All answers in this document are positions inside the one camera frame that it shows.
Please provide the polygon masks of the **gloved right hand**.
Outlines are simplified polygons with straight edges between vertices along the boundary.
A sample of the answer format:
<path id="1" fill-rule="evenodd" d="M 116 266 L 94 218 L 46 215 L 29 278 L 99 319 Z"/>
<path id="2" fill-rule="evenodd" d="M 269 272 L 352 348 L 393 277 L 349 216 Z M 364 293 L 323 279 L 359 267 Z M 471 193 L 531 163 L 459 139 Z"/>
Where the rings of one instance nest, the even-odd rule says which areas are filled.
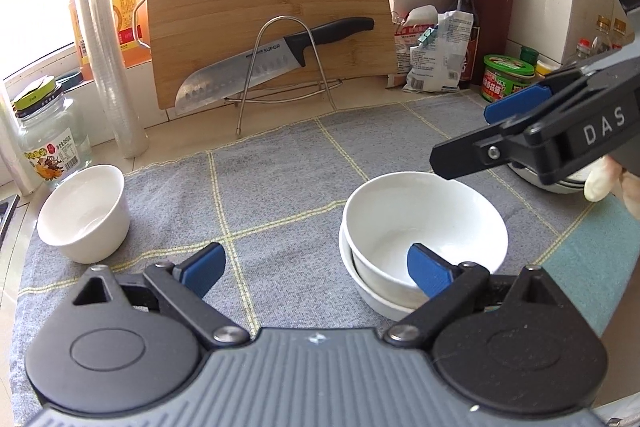
<path id="1" fill-rule="evenodd" d="M 589 202 L 600 202 L 608 194 L 620 198 L 634 219 L 640 219 L 640 180 L 611 156 L 598 159 L 588 174 L 584 195 Z"/>

